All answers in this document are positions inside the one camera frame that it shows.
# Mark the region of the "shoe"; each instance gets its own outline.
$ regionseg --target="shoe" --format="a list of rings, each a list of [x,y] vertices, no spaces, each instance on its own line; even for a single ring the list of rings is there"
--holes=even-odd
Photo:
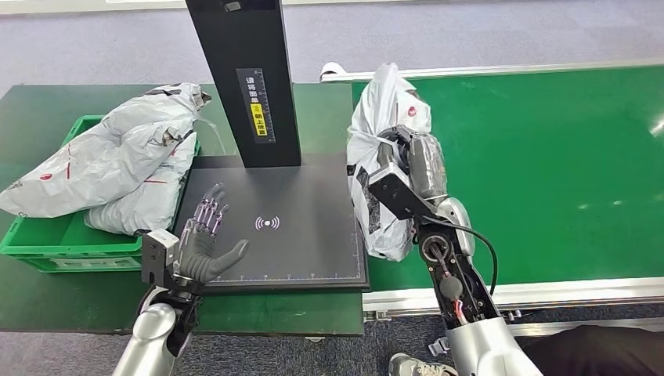
[[[425,363],[406,354],[395,354],[390,359],[390,376],[459,376],[457,370],[440,363]]]

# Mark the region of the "white plastic bag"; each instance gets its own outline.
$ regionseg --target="white plastic bag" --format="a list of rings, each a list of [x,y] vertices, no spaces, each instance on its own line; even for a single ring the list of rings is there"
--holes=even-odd
[[[196,133],[192,133],[135,191],[88,210],[85,224],[93,229],[127,235],[166,230],[173,221],[182,177],[191,167],[195,147]]]
[[[150,90],[112,110],[0,193],[0,208],[57,217],[135,190],[192,130],[209,96],[196,84]]]
[[[350,190],[367,252],[391,261],[401,261],[412,248],[413,224],[410,220],[399,221],[367,187],[369,176],[380,167],[378,147],[381,143],[392,144],[378,135],[396,125],[430,132],[431,108],[417,97],[408,81],[399,77],[395,64],[385,64],[376,70],[355,108],[348,127],[347,155],[348,165],[355,166]]]

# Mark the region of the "robot finger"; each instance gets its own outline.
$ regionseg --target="robot finger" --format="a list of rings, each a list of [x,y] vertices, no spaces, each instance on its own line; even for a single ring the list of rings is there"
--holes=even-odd
[[[222,223],[222,220],[224,219],[224,213],[226,213],[229,210],[229,208],[230,205],[225,204],[224,206],[222,206],[222,209],[217,214],[217,217],[215,219],[215,224],[212,226],[210,230],[210,235],[212,235],[213,237],[217,236],[217,230],[219,228],[219,225]]]

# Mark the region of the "yellow label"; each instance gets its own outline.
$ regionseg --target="yellow label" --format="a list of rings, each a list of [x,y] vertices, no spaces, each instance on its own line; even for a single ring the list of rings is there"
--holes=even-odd
[[[254,118],[254,126],[256,127],[256,134],[259,136],[267,136],[268,131],[265,128],[265,117],[263,117],[263,106],[260,103],[251,104],[251,116]]]

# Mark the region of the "black vertical pole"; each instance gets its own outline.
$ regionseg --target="black vertical pole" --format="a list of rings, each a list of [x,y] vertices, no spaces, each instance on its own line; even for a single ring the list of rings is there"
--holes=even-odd
[[[280,0],[186,0],[244,167],[301,164]]]

